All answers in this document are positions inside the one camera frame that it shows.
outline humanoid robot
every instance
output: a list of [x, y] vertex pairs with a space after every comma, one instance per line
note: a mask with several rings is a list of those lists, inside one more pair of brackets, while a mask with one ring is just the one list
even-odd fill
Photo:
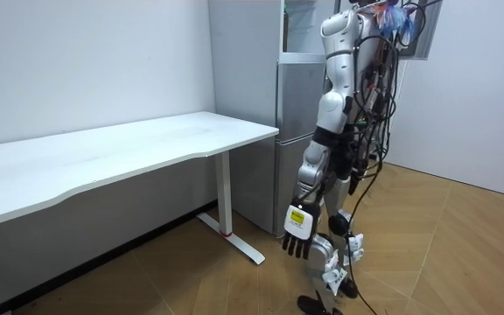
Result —
[[[396, 75], [398, 51], [391, 36], [381, 34], [375, 13], [367, 7], [342, 11], [321, 25], [327, 89], [298, 170], [283, 238], [289, 255], [307, 261], [317, 298], [302, 296], [297, 304], [308, 315], [340, 315], [337, 292], [358, 295], [351, 265], [363, 255], [362, 234], [354, 235], [352, 216], [342, 207], [366, 177], [369, 157], [382, 160], [378, 143], [387, 137], [393, 111], [389, 104], [396, 83], [391, 77]], [[330, 235], [317, 233], [322, 202]]]

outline floor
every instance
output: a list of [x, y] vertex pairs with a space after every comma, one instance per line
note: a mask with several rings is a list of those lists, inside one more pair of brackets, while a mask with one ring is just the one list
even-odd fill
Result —
[[[379, 314], [504, 314], [504, 195], [386, 165], [357, 215], [355, 279]], [[300, 314], [297, 296], [313, 295], [304, 262], [237, 215], [234, 230], [262, 265], [192, 220], [14, 314]], [[369, 314], [360, 300], [339, 305]]]

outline white desk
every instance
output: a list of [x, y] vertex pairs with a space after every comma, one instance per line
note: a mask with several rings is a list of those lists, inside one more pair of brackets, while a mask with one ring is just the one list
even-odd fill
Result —
[[[0, 223], [76, 193], [215, 155], [220, 223], [204, 213], [199, 218], [259, 264], [263, 255], [232, 234], [228, 151], [277, 133], [199, 112], [0, 144]], [[183, 185], [175, 178], [172, 184]]]

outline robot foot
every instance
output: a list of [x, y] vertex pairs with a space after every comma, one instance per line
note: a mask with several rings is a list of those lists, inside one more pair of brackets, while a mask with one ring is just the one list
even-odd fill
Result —
[[341, 284], [339, 285], [339, 290], [348, 298], [357, 298], [359, 296], [359, 292], [357, 291], [357, 284], [355, 284], [355, 282], [353, 282], [351, 279], [347, 279], [347, 281], [341, 282]]
[[327, 312], [320, 301], [307, 296], [298, 297], [297, 306], [306, 315], [343, 315], [336, 309], [332, 313]]

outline desk top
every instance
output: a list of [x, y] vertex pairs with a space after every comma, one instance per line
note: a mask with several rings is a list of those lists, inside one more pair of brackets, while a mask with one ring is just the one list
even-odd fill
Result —
[[0, 144], [0, 223], [76, 193], [276, 135], [208, 112]]

